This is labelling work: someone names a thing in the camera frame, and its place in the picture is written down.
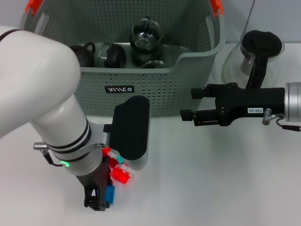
black handle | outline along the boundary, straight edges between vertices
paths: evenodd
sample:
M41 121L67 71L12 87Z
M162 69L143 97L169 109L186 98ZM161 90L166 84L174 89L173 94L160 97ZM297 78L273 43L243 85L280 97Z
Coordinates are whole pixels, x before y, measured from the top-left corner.
M94 55L94 53L95 53L95 44L92 43L92 42L88 42L86 45L84 45L85 48L88 48L89 46L92 46L91 53Z
M300 132L300 126L282 125L282 129Z
M253 64L250 78L246 85L246 89L260 89L267 72L268 54L266 52L259 53Z

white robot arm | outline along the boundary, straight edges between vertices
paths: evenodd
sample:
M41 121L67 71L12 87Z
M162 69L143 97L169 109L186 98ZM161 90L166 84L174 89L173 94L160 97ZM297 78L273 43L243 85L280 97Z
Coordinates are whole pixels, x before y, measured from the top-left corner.
M0 138L31 122L49 145L74 142L87 124L73 94L79 79L78 60L70 48L1 26Z
M0 138L30 122L44 141L34 148L50 164L48 149L66 163L85 188L85 207L105 210L104 195L112 180L102 147L141 169L147 161L150 103L131 97L116 106L111 125L94 124L74 96L79 80L79 62L69 47L0 26Z

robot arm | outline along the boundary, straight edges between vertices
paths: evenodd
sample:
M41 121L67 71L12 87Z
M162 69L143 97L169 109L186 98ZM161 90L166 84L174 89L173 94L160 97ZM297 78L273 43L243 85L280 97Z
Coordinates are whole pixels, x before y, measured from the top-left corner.
M1 26L0 138L31 122L49 145L74 142L87 124L73 95L79 79L78 60L70 48Z
M79 79L79 62L69 47L0 26L0 138L30 122L44 141L34 149L53 164L51 149L84 186L85 207L105 210L112 180L102 148L110 146L132 169L143 168L150 103L134 96L115 107L111 125L89 122L74 96Z
M194 121L195 126L229 126L235 119L262 117L262 123L269 125L275 118L286 121L301 121L298 111L300 82L286 84L286 88L242 89L237 83L226 85L208 84L205 89L192 89L193 99L215 97L216 109L205 111L181 110L183 121ZM282 129L300 131L299 126L280 125Z

silver cylinder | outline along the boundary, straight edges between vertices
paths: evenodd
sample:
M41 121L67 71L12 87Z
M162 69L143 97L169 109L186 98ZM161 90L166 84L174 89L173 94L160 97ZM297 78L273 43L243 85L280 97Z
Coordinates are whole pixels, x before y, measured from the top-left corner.
M285 120L291 122L301 121L301 82L286 83Z
M44 142L36 142L33 144L34 150L49 150L49 147Z

white wall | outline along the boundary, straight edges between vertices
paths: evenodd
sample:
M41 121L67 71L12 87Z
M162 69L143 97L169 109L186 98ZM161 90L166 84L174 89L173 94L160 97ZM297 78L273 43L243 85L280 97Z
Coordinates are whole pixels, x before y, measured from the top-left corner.
M0 0L0 25L19 26L28 0Z
M0 24L18 26L28 0L0 0ZM253 0L222 0L227 42L238 42ZM269 30L301 42L301 0L256 0L249 30Z

